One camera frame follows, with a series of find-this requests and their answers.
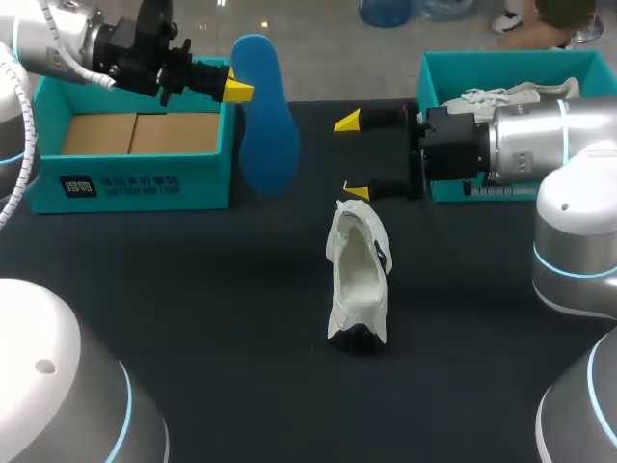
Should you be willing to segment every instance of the white shoe in box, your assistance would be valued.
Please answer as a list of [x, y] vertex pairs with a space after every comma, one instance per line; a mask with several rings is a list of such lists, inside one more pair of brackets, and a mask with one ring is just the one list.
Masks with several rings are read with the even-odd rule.
[[471, 89], [460, 98], [452, 99], [442, 106], [449, 114], [473, 113], [479, 123], [488, 122], [500, 106], [539, 103], [540, 101], [571, 99], [580, 97], [578, 81], [571, 77], [562, 85], [543, 86], [525, 82], [510, 90], [478, 90]]

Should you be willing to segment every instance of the cable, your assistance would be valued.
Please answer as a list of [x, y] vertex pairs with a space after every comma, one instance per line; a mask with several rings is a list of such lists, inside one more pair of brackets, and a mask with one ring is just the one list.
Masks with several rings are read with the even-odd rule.
[[47, 0], [39, 0], [39, 5], [42, 9], [42, 14], [45, 18], [45, 22], [47, 22], [47, 26], [49, 27], [49, 31], [51, 32], [51, 35], [53, 36], [54, 41], [56, 42], [56, 45], [58, 47], [58, 53], [60, 53], [62, 59], [65, 60], [67, 66], [86, 82], [100, 85], [101, 87], [104, 87], [106, 89], [111, 89], [113, 86], [115, 86], [116, 81], [112, 79], [109, 75], [87, 70], [74, 60], [70, 53], [68, 53], [65, 44], [60, 39], [58, 25], [54, 20], [54, 16], [51, 14], [51, 10], [49, 10], [49, 4], [47, 3]]
[[26, 140], [23, 159], [21, 160], [21, 169], [19, 170], [19, 178], [17, 179], [17, 183], [15, 184], [13, 192], [9, 196], [9, 200], [2, 209], [2, 212], [0, 212], [0, 230], [2, 230], [7, 225], [9, 219], [11, 219], [11, 217], [13, 216], [13, 213], [17, 209], [19, 202], [23, 199], [26, 187], [28, 186], [28, 181], [30, 180], [30, 173], [32, 172], [32, 166], [35, 160], [35, 143], [37, 139], [37, 134], [35, 130], [35, 118], [32, 113], [30, 99], [28, 98], [26, 91], [22, 87], [21, 82], [19, 82], [17, 74], [11, 68], [11, 61], [6, 59], [1, 49], [0, 72], [2, 73], [2, 75], [9, 79], [9, 81], [13, 85], [15, 93], [17, 94], [17, 98], [19, 99], [21, 112], [23, 114], [24, 133]]

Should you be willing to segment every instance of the black table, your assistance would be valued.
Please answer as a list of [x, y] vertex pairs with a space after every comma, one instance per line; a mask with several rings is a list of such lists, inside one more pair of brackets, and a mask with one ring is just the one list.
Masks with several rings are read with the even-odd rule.
[[394, 264], [387, 352], [329, 346], [341, 182], [405, 169], [404, 133], [331, 135], [356, 107], [292, 105], [302, 166], [276, 198], [236, 170], [226, 211], [22, 207], [2, 233], [0, 277], [59, 294], [122, 359], [164, 413], [174, 463], [537, 462], [543, 393], [611, 328], [537, 299], [533, 204], [391, 200], [374, 204]]

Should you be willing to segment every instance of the shoe insole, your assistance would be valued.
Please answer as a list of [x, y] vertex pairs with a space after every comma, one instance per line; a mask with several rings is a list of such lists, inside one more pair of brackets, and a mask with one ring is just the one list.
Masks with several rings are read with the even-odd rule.
[[264, 36], [244, 36], [233, 46], [231, 66], [236, 80], [255, 87], [253, 101], [244, 104], [244, 179], [259, 193], [276, 193], [295, 176], [300, 157], [300, 132], [287, 106], [277, 52]]
[[347, 234], [347, 245], [338, 267], [340, 295], [347, 302], [371, 302], [382, 298], [382, 288], [375, 259], [364, 236], [356, 227]]

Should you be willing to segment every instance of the teal box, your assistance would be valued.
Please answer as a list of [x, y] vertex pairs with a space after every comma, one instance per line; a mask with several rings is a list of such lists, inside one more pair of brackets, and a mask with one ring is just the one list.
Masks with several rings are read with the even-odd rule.
[[[594, 50], [430, 52], [422, 57], [417, 100], [424, 116], [428, 108], [458, 98], [469, 89], [509, 89], [523, 82], [560, 85], [575, 77], [581, 97], [617, 95], [617, 80], [602, 54]], [[472, 186], [482, 185], [480, 176]], [[533, 201], [538, 185], [496, 188], [490, 196], [465, 196], [460, 180], [434, 182], [442, 202]]]
[[[222, 58], [200, 59], [213, 65]], [[121, 89], [43, 78], [35, 93], [40, 174], [26, 193], [38, 214], [228, 207], [235, 106], [185, 91], [169, 106]], [[216, 152], [61, 155], [73, 115], [220, 113]]]

